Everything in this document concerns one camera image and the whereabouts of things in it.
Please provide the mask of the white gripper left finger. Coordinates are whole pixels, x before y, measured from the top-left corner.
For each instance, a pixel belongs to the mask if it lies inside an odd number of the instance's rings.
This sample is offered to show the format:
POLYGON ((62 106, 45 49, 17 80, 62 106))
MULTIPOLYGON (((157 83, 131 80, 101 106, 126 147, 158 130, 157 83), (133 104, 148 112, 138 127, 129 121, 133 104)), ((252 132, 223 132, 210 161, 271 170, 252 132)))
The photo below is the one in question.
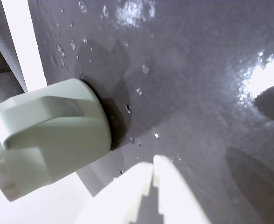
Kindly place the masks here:
POLYGON ((135 224, 143 197, 151 189, 153 164, 140 162, 91 198, 77 224, 135 224))

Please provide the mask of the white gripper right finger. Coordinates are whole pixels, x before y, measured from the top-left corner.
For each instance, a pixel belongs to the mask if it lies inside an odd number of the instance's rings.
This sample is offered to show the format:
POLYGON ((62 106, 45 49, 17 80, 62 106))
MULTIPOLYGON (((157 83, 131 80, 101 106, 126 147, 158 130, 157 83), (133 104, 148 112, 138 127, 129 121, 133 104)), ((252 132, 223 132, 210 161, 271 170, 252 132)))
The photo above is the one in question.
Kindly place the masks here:
POLYGON ((158 188, 158 213, 165 224, 208 224, 210 220, 171 160, 153 157, 153 186, 158 188))

